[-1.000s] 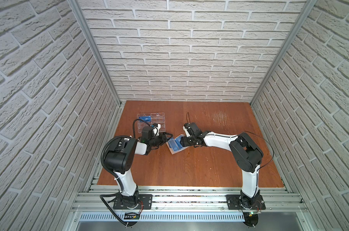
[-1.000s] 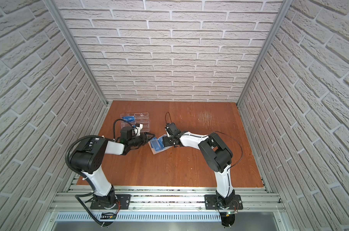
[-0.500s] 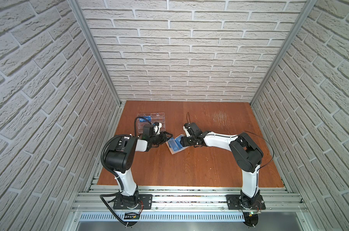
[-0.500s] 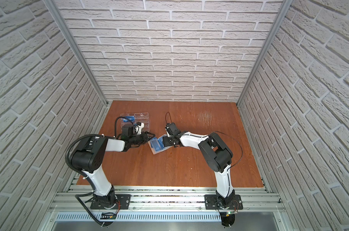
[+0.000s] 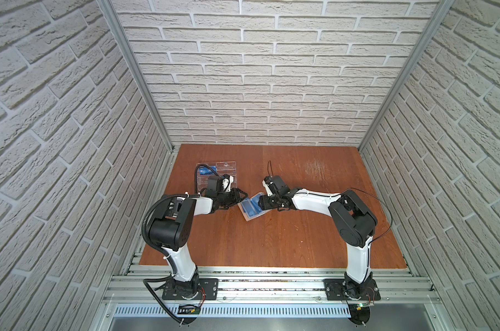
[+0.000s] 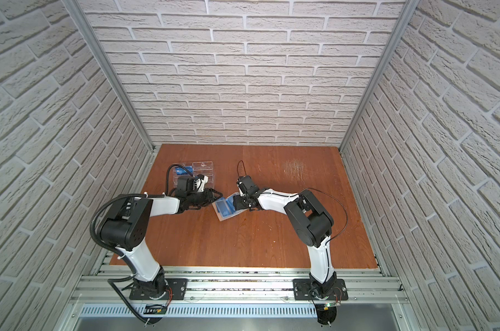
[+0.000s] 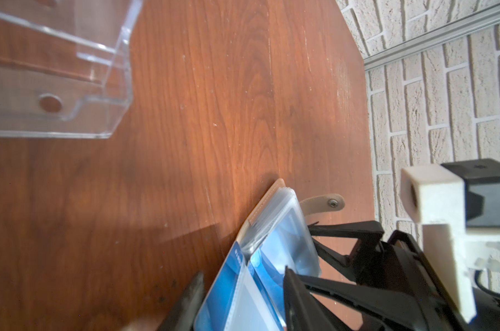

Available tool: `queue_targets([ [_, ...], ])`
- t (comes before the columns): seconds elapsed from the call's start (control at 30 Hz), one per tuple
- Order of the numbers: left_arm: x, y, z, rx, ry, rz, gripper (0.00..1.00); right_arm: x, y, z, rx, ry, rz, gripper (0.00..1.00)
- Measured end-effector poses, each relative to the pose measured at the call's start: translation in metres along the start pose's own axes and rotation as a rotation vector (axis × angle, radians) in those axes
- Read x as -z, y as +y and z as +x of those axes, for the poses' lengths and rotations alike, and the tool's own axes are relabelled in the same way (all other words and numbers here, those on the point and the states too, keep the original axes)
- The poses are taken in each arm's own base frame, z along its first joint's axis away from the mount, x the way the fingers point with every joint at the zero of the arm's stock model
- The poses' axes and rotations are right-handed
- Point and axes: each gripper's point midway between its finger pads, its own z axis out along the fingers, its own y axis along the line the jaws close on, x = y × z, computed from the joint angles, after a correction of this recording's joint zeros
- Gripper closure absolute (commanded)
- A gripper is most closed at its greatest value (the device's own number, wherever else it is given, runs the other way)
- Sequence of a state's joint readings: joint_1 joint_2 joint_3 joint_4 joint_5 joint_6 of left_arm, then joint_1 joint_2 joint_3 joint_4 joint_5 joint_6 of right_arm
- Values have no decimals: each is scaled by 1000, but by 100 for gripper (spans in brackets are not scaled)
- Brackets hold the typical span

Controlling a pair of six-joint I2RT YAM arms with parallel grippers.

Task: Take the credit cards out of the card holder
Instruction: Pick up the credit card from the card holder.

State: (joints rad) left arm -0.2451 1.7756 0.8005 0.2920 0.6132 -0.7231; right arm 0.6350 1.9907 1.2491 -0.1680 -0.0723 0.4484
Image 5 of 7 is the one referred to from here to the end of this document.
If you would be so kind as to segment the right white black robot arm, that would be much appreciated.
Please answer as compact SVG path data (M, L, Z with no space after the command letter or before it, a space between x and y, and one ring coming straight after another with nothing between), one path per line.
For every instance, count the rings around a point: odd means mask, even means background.
M293 189L281 195L267 193L259 198L262 210L306 210L331 217L347 244L345 290L359 298L372 280L371 243L378 223L373 212L353 191L325 194L307 189Z

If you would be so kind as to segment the tan leather card holder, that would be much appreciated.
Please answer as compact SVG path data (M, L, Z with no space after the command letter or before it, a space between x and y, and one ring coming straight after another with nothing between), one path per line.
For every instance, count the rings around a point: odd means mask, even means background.
M258 205L258 202L262 196L265 196L265 194L257 193L253 197L245 198L238 204L238 207L240 208L245 221L251 221L270 212L270 210L262 210Z

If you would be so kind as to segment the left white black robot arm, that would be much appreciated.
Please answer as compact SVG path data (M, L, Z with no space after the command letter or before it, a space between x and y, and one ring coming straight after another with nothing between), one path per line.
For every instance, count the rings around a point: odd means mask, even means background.
M165 195L144 216L142 238L149 247L163 254L175 282L192 284L198 280L198 268L192 261L187 242L194 217L228 210L247 197L248 194L239 188L226 192L204 189L195 194Z

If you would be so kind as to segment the clear plastic organizer box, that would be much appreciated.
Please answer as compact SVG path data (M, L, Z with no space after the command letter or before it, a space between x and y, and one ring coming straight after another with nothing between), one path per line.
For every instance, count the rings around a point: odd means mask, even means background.
M208 166L215 166L217 169L217 174L222 176L225 174L231 175L234 178L234 182L232 183L232 188L236 188L238 186L237 182L237 164L235 161L217 161L217 162L209 162ZM207 187L207 179L211 175L200 175L198 173L198 169L196 171L196 184L197 189L202 190Z

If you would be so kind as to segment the blue credit card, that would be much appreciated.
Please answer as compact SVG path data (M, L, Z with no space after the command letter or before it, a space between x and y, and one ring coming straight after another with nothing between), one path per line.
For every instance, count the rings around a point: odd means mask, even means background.
M245 199L240 203L244 218L249 221L262 215L262 210L250 199Z

